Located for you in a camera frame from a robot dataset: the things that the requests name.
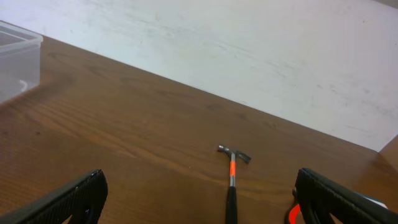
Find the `clear plastic storage container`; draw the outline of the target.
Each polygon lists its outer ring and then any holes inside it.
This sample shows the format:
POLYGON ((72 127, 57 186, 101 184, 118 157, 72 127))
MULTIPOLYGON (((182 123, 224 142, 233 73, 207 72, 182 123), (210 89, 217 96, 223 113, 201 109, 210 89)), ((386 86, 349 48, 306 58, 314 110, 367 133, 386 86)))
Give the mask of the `clear plastic storage container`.
POLYGON ((1 103, 40 85, 40 34, 1 22, 1 103))

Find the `claw hammer orange black handle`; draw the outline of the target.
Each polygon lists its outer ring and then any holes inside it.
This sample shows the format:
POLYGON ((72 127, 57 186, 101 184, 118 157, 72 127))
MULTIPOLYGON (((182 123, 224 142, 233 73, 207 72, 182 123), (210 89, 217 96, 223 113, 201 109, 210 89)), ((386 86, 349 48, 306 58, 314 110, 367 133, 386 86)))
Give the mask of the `claw hammer orange black handle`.
POLYGON ((238 203, 236 193, 236 159, 241 159, 244 163, 248 164, 251 157, 241 151, 233 151, 232 149, 224 146, 218 146, 218 152, 223 152, 229 157, 229 187, 226 201, 226 224, 238 223, 238 203))

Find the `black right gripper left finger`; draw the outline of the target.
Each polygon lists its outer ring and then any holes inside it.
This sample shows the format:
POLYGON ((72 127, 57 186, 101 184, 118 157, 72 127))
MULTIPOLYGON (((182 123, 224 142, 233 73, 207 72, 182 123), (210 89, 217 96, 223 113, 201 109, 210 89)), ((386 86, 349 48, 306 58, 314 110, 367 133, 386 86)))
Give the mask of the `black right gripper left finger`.
POLYGON ((108 195, 106 177, 93 170, 36 201, 1 216, 1 223, 97 224, 108 195))

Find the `red handled pliers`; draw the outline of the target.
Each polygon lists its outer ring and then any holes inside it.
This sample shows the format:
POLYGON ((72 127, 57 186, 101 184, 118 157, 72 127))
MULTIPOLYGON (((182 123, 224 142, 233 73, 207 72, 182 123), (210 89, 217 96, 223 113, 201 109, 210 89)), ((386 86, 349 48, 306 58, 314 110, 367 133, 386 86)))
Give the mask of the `red handled pliers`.
POLYGON ((296 224, 298 214, 301 212, 300 205, 294 203, 286 212, 284 217, 285 224, 296 224))

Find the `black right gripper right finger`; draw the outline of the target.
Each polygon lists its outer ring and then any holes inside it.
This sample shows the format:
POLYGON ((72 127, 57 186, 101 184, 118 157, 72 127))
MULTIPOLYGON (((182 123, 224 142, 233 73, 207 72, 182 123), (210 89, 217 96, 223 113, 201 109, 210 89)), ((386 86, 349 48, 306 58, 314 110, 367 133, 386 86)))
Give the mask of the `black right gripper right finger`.
POLYGON ((397 214, 381 202, 359 194, 309 169, 298 171, 293 190, 303 221, 309 224, 395 224, 397 214))

